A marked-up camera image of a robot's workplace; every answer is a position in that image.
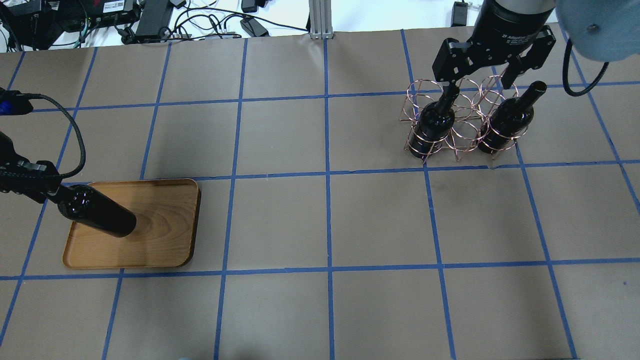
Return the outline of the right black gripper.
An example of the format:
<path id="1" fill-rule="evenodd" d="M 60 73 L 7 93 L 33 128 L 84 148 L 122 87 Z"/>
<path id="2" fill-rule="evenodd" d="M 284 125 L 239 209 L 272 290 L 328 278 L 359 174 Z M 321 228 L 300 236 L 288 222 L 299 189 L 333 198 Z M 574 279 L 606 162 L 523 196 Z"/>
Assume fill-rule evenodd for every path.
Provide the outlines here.
<path id="1" fill-rule="evenodd" d="M 509 90 L 526 71 L 542 68 L 557 41 L 546 24 L 555 7 L 555 0 L 485 0 L 470 37 L 444 39 L 432 64 L 435 81 L 448 83 L 442 103 L 454 103 L 455 82 L 478 69 L 506 64 L 502 88 Z"/>

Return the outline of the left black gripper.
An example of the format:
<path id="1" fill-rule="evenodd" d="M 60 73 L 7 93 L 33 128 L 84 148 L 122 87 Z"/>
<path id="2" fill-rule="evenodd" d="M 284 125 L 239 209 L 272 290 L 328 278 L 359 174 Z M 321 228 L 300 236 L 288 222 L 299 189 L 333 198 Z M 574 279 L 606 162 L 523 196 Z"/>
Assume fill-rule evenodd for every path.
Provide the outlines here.
<path id="1" fill-rule="evenodd" d="M 23 195 L 39 204 L 56 194 L 62 184 L 52 162 L 30 162 L 16 152 L 13 141 L 3 132 L 0 135 L 0 170 L 2 193 Z"/>

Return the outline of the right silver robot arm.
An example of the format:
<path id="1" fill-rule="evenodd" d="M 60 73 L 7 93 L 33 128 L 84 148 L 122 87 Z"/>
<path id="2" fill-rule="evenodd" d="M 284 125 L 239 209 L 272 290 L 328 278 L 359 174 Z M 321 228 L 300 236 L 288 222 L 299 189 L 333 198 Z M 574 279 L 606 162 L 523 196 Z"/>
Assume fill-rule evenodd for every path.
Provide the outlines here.
<path id="1" fill-rule="evenodd" d="M 478 69 L 506 64 L 501 83 L 511 88 L 526 71 L 542 68 L 555 46 L 556 37 L 547 25 L 552 13 L 567 34 L 562 86 L 572 97 L 595 88 L 611 62 L 639 52 L 637 0 L 485 0 L 467 41 L 442 42 L 432 64 L 435 81 L 454 84 Z M 580 91 L 569 83 L 572 51 L 602 63 L 595 79 Z"/>

